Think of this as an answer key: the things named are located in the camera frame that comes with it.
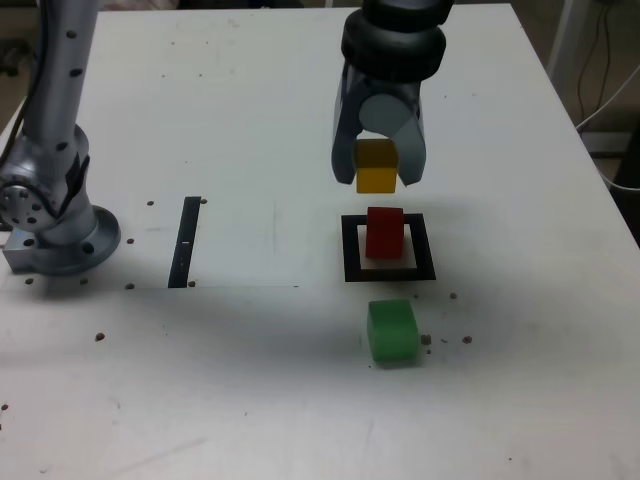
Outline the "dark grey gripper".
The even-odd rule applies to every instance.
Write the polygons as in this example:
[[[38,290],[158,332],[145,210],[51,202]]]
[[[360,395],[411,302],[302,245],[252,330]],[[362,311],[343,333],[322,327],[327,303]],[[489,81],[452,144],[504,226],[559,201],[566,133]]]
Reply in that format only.
[[[384,135],[393,143],[399,178],[405,186],[421,181],[426,144],[420,89],[420,83],[375,79],[344,62],[334,108],[331,147],[331,166],[338,183],[350,185],[354,181],[355,142],[363,128]]]

